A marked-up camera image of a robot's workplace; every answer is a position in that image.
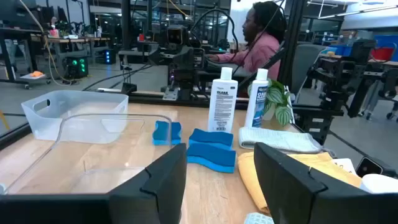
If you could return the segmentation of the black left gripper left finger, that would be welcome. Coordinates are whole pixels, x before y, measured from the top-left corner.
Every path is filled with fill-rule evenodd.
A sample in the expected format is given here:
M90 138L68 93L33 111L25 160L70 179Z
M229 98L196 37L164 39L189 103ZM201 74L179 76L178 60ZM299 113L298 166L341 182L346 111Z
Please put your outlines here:
M112 223L174 224L180 221L187 147L178 144L109 192Z

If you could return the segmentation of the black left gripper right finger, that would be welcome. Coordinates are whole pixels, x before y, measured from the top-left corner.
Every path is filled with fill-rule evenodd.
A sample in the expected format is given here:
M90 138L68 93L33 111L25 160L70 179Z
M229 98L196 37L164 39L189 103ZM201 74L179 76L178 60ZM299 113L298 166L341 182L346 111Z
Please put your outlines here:
M264 143L254 147L257 177L275 223L369 223L367 193Z

